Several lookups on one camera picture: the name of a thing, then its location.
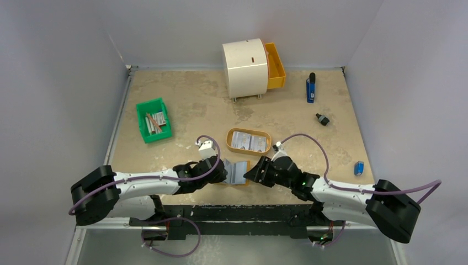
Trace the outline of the yellow leather card holder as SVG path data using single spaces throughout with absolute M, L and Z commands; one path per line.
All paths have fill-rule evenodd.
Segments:
M 223 160 L 225 170 L 227 172 L 226 179 L 219 184 L 230 186 L 247 186 L 249 180 L 244 178 L 244 175 L 251 169 L 250 161 L 240 161 L 231 163 L 229 160 Z

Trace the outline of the white patterned credit card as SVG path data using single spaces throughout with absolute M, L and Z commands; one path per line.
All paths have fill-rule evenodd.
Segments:
M 232 134 L 231 147 L 241 150 L 249 150 L 251 134 L 247 132 L 234 131 Z

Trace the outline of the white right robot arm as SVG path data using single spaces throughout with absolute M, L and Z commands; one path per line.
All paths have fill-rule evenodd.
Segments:
M 349 184 L 325 181 L 324 177 L 298 168 L 289 156 L 274 160 L 262 156 L 244 178 L 266 187 L 280 185 L 305 202 L 313 202 L 311 220 L 351 221 L 379 229 L 388 238 L 409 243 L 421 206 L 390 181 Z

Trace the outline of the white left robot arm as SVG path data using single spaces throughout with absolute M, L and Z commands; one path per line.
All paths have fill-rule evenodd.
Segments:
M 78 226 L 87 226 L 110 217 L 125 200 L 193 193 L 226 177 L 227 170 L 217 155 L 149 173 L 114 172 L 110 165 L 103 165 L 71 186 L 73 206 L 68 213 Z

